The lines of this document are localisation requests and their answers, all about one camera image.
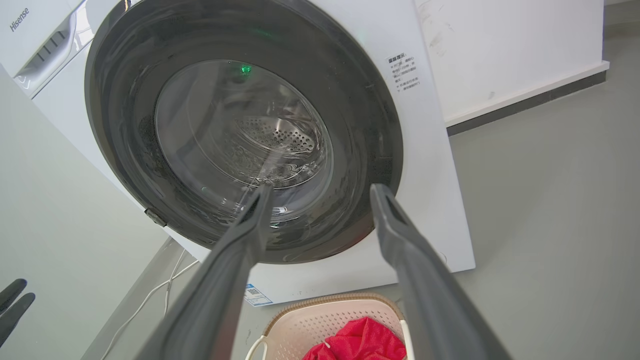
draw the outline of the basket rim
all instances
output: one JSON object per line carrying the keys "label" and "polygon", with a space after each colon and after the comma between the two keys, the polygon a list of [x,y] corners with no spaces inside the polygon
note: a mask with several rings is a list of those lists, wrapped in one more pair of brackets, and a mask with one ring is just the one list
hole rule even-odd
{"label": "basket rim", "polygon": [[315,306],[315,305],[327,304],[330,302],[340,302],[340,301],[349,301],[349,300],[377,300],[377,301],[383,302],[385,305],[390,307],[396,313],[398,320],[400,321],[404,320],[404,314],[402,314],[402,311],[400,311],[400,308],[396,305],[396,303],[380,294],[372,293],[372,292],[346,293],[346,294],[316,297],[313,299],[308,299],[301,302],[297,302],[295,304],[291,304],[285,307],[284,309],[282,309],[278,314],[276,314],[273,317],[273,319],[271,319],[267,327],[264,329],[264,332],[262,333],[262,335],[268,336],[269,332],[271,331],[271,328],[276,324],[276,322],[281,317],[283,317],[287,313],[290,313],[291,311],[299,310],[308,306]]}

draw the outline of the front-loading washing machine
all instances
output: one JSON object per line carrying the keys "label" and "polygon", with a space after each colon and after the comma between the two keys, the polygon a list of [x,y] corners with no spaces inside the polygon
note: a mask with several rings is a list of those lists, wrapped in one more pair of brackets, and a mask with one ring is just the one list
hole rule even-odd
{"label": "front-loading washing machine", "polygon": [[[32,2],[22,27],[54,6]],[[413,0],[54,3],[69,11],[3,65],[150,221],[203,260],[275,189],[253,305],[397,281],[372,183],[451,271],[475,267]]]}

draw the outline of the white cable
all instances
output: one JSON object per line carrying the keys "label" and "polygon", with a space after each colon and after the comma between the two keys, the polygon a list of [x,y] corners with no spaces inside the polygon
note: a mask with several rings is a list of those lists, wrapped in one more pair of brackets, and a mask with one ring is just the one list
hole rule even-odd
{"label": "white cable", "polygon": [[184,256],[184,252],[186,249],[182,250],[182,254],[178,258],[178,262],[173,267],[173,271],[171,272],[171,276],[169,276],[169,282],[166,285],[166,294],[164,295],[164,314],[163,317],[166,316],[166,311],[169,309],[169,291],[171,291],[171,283],[173,282],[173,276],[175,275],[175,271],[178,270],[178,266],[180,266],[180,262],[182,261],[182,257]]}
{"label": "white cable", "polygon": [[[191,264],[189,264],[186,268],[182,269],[179,273],[175,274],[175,276],[172,277],[172,280],[174,280],[176,277],[182,275],[185,271],[189,270],[190,268],[193,267],[193,265],[196,265],[198,263],[198,261],[194,261]],[[118,335],[120,334],[120,331],[122,331],[122,329],[124,329],[125,326],[127,326],[128,323],[131,322],[131,320],[133,320],[133,318],[140,312],[140,310],[142,310],[142,307],[147,303],[147,301],[149,300],[149,298],[151,297],[151,295],[153,295],[159,288],[162,288],[164,285],[168,284],[169,280],[163,282],[162,284],[156,286],[155,288],[153,288],[153,290],[151,290],[149,292],[149,294],[147,295],[147,297],[145,297],[145,300],[142,301],[142,304],[140,304],[140,307],[138,308],[138,310],[136,310],[135,313],[133,313],[133,315],[131,315],[131,317],[125,321],[122,326],[116,331],[116,333],[113,335],[113,339],[111,339],[111,343],[109,343],[109,346],[107,347],[107,350],[104,352],[104,355],[100,358],[100,360],[104,360],[107,355],[109,354],[109,351],[111,351],[111,347],[113,347],[114,342],[116,341]]]}

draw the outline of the red cloth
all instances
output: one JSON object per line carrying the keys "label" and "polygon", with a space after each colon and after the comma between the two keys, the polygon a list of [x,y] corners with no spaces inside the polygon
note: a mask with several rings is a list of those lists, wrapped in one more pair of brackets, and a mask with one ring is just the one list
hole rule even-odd
{"label": "red cloth", "polygon": [[303,360],[402,360],[404,344],[384,325],[372,318],[352,320],[335,336],[309,350]]}

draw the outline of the washing machine door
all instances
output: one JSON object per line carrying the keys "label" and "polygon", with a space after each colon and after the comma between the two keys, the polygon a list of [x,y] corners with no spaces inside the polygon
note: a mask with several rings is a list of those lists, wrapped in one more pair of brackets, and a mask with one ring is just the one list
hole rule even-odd
{"label": "washing machine door", "polygon": [[325,258],[373,229],[369,185],[399,183],[384,80],[306,1],[120,3],[93,40],[85,88],[123,185],[158,224],[205,247],[269,183],[263,261]]}

